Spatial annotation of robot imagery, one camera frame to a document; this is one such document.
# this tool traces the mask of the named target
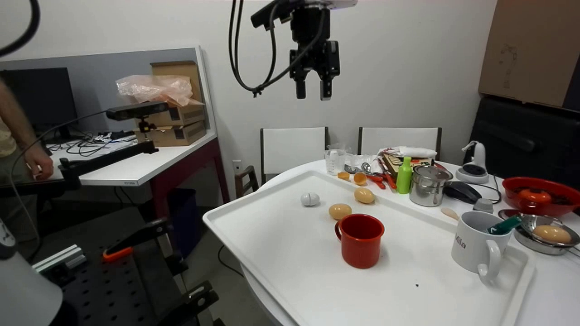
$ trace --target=red bowl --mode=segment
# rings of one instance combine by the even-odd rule
[[[562,216],[580,207],[580,192],[561,183],[537,178],[515,177],[507,178],[502,183],[506,191],[506,202],[523,213],[534,215]],[[556,195],[567,197],[572,205],[533,202],[514,192],[519,187],[544,189]]]

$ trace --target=power outlet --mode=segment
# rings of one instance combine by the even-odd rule
[[[234,166],[234,173],[242,172],[242,160],[233,160],[231,163]]]

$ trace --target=brown egg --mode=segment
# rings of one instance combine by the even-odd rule
[[[365,187],[359,187],[354,191],[354,199],[363,204],[370,204],[375,201],[375,195],[371,190],[368,190]]]
[[[559,242],[561,244],[567,244],[572,241],[570,233],[557,226],[539,225],[534,229],[534,234],[542,239],[551,242]]]
[[[362,172],[357,172],[353,176],[354,183],[359,186],[362,186],[367,183],[367,175]]]
[[[346,204],[334,204],[328,208],[328,213],[335,220],[342,220],[345,216],[353,213],[353,209]]]
[[[348,174],[348,172],[338,172],[336,176],[344,181],[349,181],[350,179],[350,174]]]

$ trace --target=person's hand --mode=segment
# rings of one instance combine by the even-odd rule
[[[30,166],[32,175],[36,177],[37,181],[48,179],[54,172],[52,159],[44,152],[40,145],[35,144],[30,147],[24,153],[24,161]]]

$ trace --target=white wall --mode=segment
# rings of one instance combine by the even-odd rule
[[[248,84],[267,73],[270,38],[251,26],[250,15],[266,1],[244,6],[240,70]],[[0,44],[28,22],[27,1],[3,0]],[[495,0],[365,1],[331,15],[331,39],[340,43],[341,75],[332,100],[318,99],[318,76],[307,79],[307,98],[297,100],[289,77],[257,99],[236,83],[229,66],[230,1],[50,0],[41,1],[41,26],[22,50],[4,58],[185,48],[200,44],[233,194],[231,160],[260,165],[259,129],[328,126],[331,142],[356,150],[359,126],[442,126],[442,159],[459,163],[472,128],[477,85]],[[276,28],[277,71],[295,47],[289,24]],[[212,184],[211,180],[192,181]]]

